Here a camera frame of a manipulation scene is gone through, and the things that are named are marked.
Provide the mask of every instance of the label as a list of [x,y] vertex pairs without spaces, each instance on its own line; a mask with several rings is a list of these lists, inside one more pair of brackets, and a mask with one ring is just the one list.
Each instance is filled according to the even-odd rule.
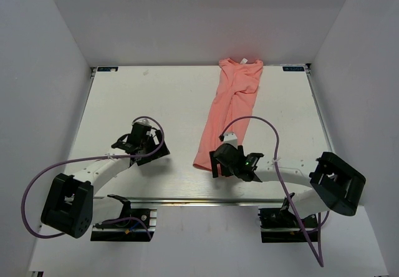
[[283,66],[283,71],[305,71],[302,66]]

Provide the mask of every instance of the white wall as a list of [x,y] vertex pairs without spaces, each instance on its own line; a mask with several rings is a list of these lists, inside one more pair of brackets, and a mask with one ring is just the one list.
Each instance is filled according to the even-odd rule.
[[335,149],[366,176],[390,276],[399,276],[398,62],[399,0],[347,0],[312,67]]
[[[34,238],[20,204],[32,177],[67,157],[89,67],[53,0],[0,0],[0,268],[25,276]],[[28,197],[38,227],[50,176]]]
[[345,0],[54,0],[91,66],[312,62]]

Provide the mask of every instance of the white table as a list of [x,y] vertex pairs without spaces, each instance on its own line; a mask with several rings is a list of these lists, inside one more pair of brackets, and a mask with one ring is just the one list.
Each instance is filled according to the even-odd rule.
[[[219,72],[216,66],[119,67],[117,72],[96,74],[70,157],[105,153],[130,131],[132,119],[139,115],[159,120],[171,152],[169,157],[123,172],[99,196],[114,193],[146,203],[155,199],[202,199],[205,204],[235,200],[241,205],[283,198],[278,183],[213,179],[210,173],[192,167]],[[305,72],[265,67],[253,114],[278,129],[282,158],[315,159],[328,149]],[[250,123],[245,152],[262,152],[271,158],[274,145],[268,126]],[[67,173],[84,166],[69,165]],[[295,185],[289,189],[304,190]],[[55,233],[48,226],[42,232]],[[322,231],[322,246],[324,269],[306,243],[262,244],[257,207],[158,206],[150,243],[90,242],[89,231],[78,240],[69,236],[38,240],[30,270],[44,271],[46,277],[371,277],[387,273],[363,207],[355,217],[332,213]]]
[[[284,197],[278,182],[246,183],[237,178],[213,179],[192,166],[209,108],[219,83],[218,66],[119,67],[97,72],[71,158],[103,155],[119,136],[130,132],[140,115],[158,120],[171,152],[149,165],[133,166],[97,194],[146,199],[275,200]],[[253,114],[279,131],[282,159],[311,159],[328,150],[305,72],[265,66]],[[272,158],[276,139],[264,123],[252,120],[244,151]],[[86,164],[67,167],[74,173]],[[306,187],[289,185],[292,192]]]

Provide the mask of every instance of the black sticker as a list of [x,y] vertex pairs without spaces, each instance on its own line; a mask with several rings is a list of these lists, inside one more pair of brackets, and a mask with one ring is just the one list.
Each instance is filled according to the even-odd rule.
[[115,72],[118,71],[118,67],[98,67],[97,72]]
[[302,66],[287,66],[282,68],[283,71],[305,71]]

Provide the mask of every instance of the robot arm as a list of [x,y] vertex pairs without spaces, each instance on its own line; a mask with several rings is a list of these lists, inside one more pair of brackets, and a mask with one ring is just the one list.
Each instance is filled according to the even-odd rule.
[[[134,122],[130,134],[120,137],[106,153],[108,158],[97,160],[88,167],[72,175],[58,174],[52,182],[41,221],[74,238],[81,237],[90,225],[119,218],[126,203],[123,197],[109,195],[94,199],[94,195],[120,172],[151,162],[168,155],[166,144],[150,157],[129,157],[148,154],[161,144],[160,130],[148,124],[148,121]],[[113,155],[126,155],[125,158],[113,158]]]
[[[223,136],[223,144],[211,157],[213,177],[235,175],[245,182],[278,181],[272,157],[262,153],[244,154],[233,133]],[[287,183],[304,185],[310,189],[293,194],[299,216],[333,210],[341,215],[354,216],[365,185],[365,177],[331,152],[324,152],[316,161],[279,160],[279,170]],[[281,212],[293,213],[285,201]]]

